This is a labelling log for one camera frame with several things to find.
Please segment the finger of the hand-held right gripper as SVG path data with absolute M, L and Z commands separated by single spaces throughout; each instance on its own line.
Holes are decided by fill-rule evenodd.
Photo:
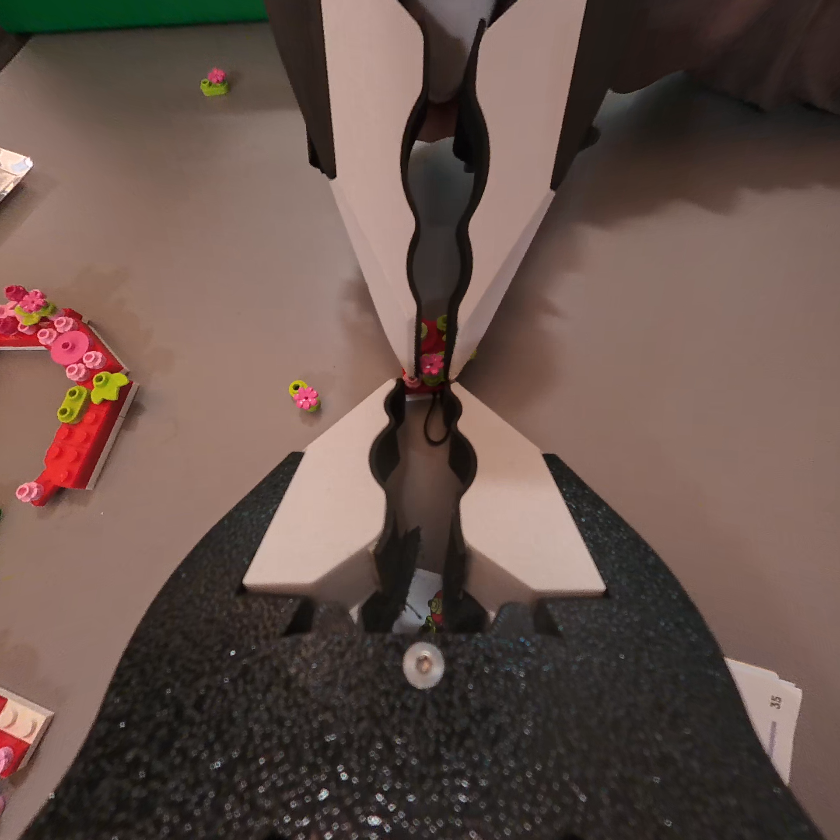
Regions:
M 323 1 L 337 174 L 335 201 L 375 309 L 406 373 L 415 373 L 417 302 L 408 279 L 415 218 L 402 147 L 424 82 L 424 37 L 396 1 Z
M 520 1 L 482 34 L 469 105 L 477 126 L 466 226 L 469 284 L 450 327 L 459 377 L 506 294 L 549 205 L 585 1 Z

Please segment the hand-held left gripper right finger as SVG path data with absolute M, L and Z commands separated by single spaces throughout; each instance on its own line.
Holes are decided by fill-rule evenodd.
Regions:
M 602 596 L 606 585 L 541 450 L 462 385 L 457 428 L 476 475 L 459 509 L 468 554 L 465 588 L 487 610 L 562 596 Z

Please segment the red flowered lego piece with string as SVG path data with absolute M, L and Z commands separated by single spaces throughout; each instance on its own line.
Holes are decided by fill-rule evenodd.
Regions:
M 419 400 L 427 402 L 423 420 L 423 439 L 431 447 L 455 444 L 465 452 L 474 453 L 461 422 L 466 418 L 466 403 L 457 395 L 447 373 L 448 329 L 447 316 L 436 320 L 422 318 L 419 328 L 418 367 L 414 374 L 402 370 L 402 392 L 396 403 L 396 417 L 404 421 L 407 404 Z

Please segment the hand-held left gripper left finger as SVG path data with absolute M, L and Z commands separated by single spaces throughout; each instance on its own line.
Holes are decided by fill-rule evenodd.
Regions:
M 386 496 L 371 448 L 389 418 L 388 381 L 315 438 L 301 461 L 243 579 L 251 593 L 361 604 L 378 580 L 373 548 L 385 526 Z

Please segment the red lego heart frame section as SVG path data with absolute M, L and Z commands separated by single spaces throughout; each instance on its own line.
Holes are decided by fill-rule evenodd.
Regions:
M 2 350 L 46 351 L 70 384 L 44 468 L 16 489 L 19 501 L 40 508 L 61 490 L 95 486 L 139 387 L 128 365 L 78 311 L 22 286 L 5 287 L 3 298 Z

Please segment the person's right forearm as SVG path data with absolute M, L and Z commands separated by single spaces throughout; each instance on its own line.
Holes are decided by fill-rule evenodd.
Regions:
M 640 2 L 612 89 L 685 71 L 769 111 L 800 103 L 839 113 L 838 1 Z

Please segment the red white lego plate section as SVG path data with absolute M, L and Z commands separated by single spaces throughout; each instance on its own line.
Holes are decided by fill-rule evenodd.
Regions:
M 45 736 L 54 712 L 1 688 L 1 778 L 23 769 Z

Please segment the green panel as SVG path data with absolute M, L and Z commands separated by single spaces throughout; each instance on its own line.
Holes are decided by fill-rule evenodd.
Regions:
M 37 35 L 267 20 L 263 1 L 2 1 L 1 26 Z

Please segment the clear plastic bag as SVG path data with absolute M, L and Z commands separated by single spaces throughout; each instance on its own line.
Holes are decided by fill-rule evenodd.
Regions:
M 0 150 L 0 157 L 0 198 L 2 202 L 31 171 L 34 163 L 30 157 L 4 148 Z

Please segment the lego instruction booklet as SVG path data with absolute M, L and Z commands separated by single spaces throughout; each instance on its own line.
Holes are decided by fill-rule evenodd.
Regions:
M 442 591 L 440 574 L 416 571 L 408 589 L 406 605 L 392 627 L 393 632 L 413 634 L 423 629 L 430 632 L 440 629 Z M 764 751 L 782 781 L 788 784 L 802 690 L 772 670 L 732 658 L 724 660 Z

